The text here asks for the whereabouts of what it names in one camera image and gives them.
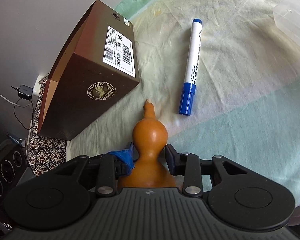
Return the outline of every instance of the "blue and white marker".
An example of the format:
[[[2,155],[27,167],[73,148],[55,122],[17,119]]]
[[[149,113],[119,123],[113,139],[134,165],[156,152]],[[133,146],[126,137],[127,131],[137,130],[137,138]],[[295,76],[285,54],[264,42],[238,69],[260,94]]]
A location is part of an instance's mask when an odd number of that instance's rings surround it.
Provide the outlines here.
[[[201,41],[202,21],[194,19],[192,21],[190,46],[186,68],[185,81],[181,94],[179,114],[191,115],[192,102],[195,93],[195,82],[197,79],[200,41]]]

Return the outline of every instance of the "speaker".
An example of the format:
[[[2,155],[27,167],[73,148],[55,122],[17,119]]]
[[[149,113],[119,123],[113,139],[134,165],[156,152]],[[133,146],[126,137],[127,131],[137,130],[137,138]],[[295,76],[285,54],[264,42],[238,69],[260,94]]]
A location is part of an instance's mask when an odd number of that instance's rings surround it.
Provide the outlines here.
[[[20,145],[7,139],[0,144],[0,236],[13,228],[3,208],[3,200],[17,184],[34,178]]]

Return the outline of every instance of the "gold emblem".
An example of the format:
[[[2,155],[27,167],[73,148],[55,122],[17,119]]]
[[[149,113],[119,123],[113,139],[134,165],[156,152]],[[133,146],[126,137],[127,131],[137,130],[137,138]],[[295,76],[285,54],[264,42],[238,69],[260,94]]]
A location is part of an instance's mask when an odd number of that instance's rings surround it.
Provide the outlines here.
[[[112,97],[115,93],[115,88],[108,82],[98,82],[92,84],[87,91],[88,96],[93,100],[106,100]]]

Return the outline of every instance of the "cardboard box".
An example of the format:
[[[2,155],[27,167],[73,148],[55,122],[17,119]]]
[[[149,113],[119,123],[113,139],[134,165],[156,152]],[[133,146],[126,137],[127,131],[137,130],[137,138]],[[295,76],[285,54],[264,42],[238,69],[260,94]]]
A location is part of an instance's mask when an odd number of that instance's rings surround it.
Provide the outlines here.
[[[52,67],[38,134],[72,140],[139,83],[132,23],[96,0]]]

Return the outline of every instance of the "ribbed gray plate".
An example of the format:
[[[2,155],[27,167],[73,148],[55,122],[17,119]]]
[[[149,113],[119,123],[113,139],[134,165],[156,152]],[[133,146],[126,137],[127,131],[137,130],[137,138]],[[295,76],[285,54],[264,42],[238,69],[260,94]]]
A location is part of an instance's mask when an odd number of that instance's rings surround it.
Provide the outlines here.
[[[249,233],[224,225],[200,199],[182,196],[176,188],[124,188],[97,201],[89,214],[71,226],[51,232],[15,228],[5,240],[288,240],[287,228]]]

